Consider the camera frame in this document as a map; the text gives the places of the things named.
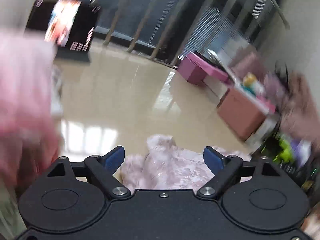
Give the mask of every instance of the screw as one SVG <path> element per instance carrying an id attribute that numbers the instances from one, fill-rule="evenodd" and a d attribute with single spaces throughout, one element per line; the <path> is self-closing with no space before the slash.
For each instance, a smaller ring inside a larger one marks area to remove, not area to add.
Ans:
<path id="1" fill-rule="evenodd" d="M 128 192 L 128 189 L 125 187 L 115 187 L 112 190 L 112 193 L 115 195 L 118 195 L 118 196 L 122 196 L 122 195 L 126 194 L 127 192 Z"/>
<path id="2" fill-rule="evenodd" d="M 159 197 L 161 197 L 161 198 L 167 198 L 167 197 L 169 197 L 169 194 L 167 194 L 167 193 L 161 193 L 161 194 L 159 195 Z"/>
<path id="3" fill-rule="evenodd" d="M 206 196 L 213 195 L 216 192 L 212 187 L 202 187 L 199 190 L 202 195 L 206 195 Z"/>

